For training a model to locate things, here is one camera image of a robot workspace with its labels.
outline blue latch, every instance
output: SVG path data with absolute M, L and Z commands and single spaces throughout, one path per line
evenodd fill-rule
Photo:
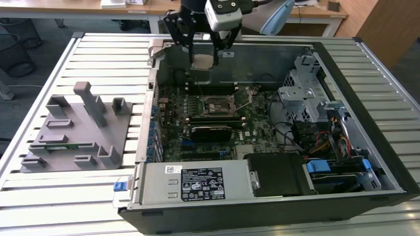
M 124 181 L 124 182 L 114 182 L 113 183 L 113 191 L 114 192 L 126 191 L 126 181 Z
M 306 163 L 308 172 L 328 172 L 330 171 L 326 160 L 313 160 Z
M 369 160 L 368 159 L 362 159 L 362 165 L 365 166 L 366 170 L 372 168 L 372 165 L 369 163 Z

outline motherboard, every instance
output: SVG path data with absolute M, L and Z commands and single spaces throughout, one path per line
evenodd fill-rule
M 278 152 L 258 86 L 160 86 L 164 162 L 242 159 Z

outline green circuit board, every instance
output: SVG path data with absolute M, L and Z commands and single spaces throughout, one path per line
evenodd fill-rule
M 269 125 L 266 116 L 266 93 L 254 92 L 252 103 L 245 89 L 240 86 L 233 100 L 234 112 L 228 112 L 226 96 L 192 96 L 184 89 L 176 87 L 160 87 L 160 113 L 164 134 L 164 162 L 213 160 L 202 155 L 218 153 L 218 160 L 241 159 L 241 149 L 252 152 L 278 152 L 276 135 Z M 225 143 L 193 143 L 190 140 L 190 124 L 185 119 L 212 116 L 244 117 L 240 128 L 232 129 L 230 140 Z

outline sticker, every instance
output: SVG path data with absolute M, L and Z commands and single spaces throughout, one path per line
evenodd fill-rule
M 178 174 L 181 170 L 182 166 L 165 166 L 165 174 Z
M 128 11 L 128 13 L 145 14 L 145 11 Z
M 234 53 L 233 52 L 224 52 L 222 57 L 224 58 L 232 58 L 232 57 L 234 57 Z
M 221 168 L 181 170 L 184 202 L 225 199 Z
M 345 18 L 342 15 L 330 15 L 330 18 Z

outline white cable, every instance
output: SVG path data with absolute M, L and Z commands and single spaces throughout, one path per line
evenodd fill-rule
M 41 85 L 8 85 L 6 87 L 38 87 L 38 88 L 42 88 L 44 86 L 41 86 Z

